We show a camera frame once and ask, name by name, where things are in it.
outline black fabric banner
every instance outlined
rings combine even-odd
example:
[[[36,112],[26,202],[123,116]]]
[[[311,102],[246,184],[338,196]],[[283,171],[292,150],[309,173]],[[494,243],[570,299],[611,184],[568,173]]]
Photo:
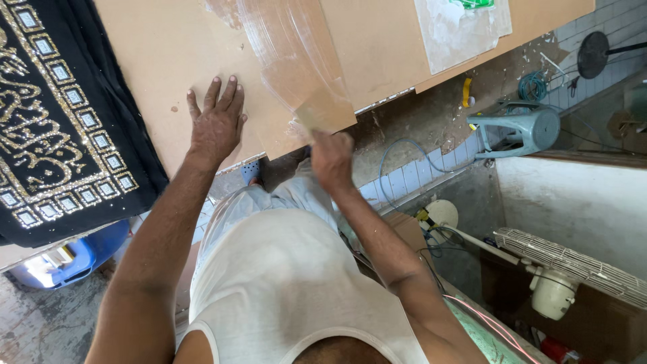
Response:
[[[140,214],[168,184],[90,0],[0,0],[0,244]]]

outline white vest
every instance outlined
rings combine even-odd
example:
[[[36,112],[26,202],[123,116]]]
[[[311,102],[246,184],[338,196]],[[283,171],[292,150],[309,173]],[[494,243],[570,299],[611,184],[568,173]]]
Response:
[[[187,332],[209,340],[214,364],[292,364],[331,336],[362,340],[392,364],[427,363],[398,297],[300,209],[260,212],[222,236],[195,274],[189,322]]]

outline man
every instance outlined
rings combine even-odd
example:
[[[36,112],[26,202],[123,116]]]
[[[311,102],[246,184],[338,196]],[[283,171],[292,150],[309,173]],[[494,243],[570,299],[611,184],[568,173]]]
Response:
[[[254,177],[216,209],[175,351],[175,290],[193,230],[247,120],[236,77],[218,100],[220,90],[216,77],[202,111],[188,91],[191,147],[116,270],[86,362],[486,363],[427,268],[353,186],[350,136],[320,132],[311,167],[304,161],[272,194]],[[360,274],[330,197],[388,291]]]

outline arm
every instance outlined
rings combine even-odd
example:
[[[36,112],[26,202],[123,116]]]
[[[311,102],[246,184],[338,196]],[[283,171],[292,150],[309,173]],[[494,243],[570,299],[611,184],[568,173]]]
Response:
[[[220,88],[220,79],[214,78],[202,112],[195,93],[188,91],[191,147],[108,286],[86,363],[173,361],[175,290],[195,224],[214,175],[238,145],[247,120],[240,114],[245,96],[236,78],[216,102]]]
[[[487,363],[445,305],[420,258],[353,185],[353,140],[314,132],[313,170],[353,228],[385,286],[400,298],[430,363]]]

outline man's left arm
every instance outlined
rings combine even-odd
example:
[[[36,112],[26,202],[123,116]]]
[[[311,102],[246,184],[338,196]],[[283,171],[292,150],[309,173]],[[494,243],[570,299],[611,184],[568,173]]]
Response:
[[[191,148],[128,247],[99,310],[86,363],[171,363],[175,355],[175,290],[186,263],[195,224],[223,160],[240,142],[247,116],[241,114],[242,86],[232,76],[218,101],[214,78],[197,106]]]

